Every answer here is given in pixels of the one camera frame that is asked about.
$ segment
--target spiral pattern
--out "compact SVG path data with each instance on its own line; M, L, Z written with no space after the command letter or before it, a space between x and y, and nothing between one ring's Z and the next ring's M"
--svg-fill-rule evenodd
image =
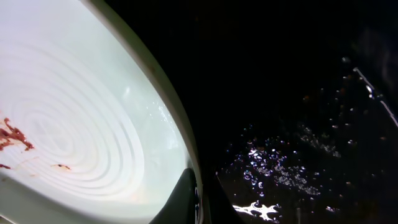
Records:
M25 153L38 157L24 167L85 199L115 200L137 190L142 146L105 85L55 44L0 39L0 49L0 110L34 144ZM24 162L21 151L4 151L15 164Z

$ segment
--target glossy surface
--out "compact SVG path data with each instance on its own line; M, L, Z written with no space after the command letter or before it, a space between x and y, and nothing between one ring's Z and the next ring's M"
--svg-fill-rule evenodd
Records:
M250 124L226 149L217 175L246 223L395 223L396 116L348 62L301 119Z
M80 1L2 1L0 29L0 116L35 146L0 152L11 167L0 169L0 215L148 223L183 170L198 172L184 111L159 65L143 63L152 56L136 36L126 48Z

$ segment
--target splash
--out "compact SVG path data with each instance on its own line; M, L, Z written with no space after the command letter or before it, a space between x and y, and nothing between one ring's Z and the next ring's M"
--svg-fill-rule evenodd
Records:
M261 213L260 217L262 219L264 219L265 221L276 222L275 219L270 219L268 217L268 215L267 215L268 213L277 213L278 212L277 210L274 209L276 207L276 205L271 205L270 207L267 207L265 205L261 205L261 208L257 208L257 207L254 206L255 204L257 204L257 202L253 202L248 207L239 207L237 205L233 205L233 207L235 208L235 210L237 212L244 212L244 213L247 213L247 214L252 215L252 216L254 216L254 215L251 212L253 212L253 211L259 212L259 213Z

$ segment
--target white ceramic surface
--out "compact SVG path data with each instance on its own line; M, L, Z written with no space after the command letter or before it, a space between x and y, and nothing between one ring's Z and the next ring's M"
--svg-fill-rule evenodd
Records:
M0 91L0 118L35 146L0 151L13 222L147 223L185 168L200 176L174 89L102 2L1 0Z

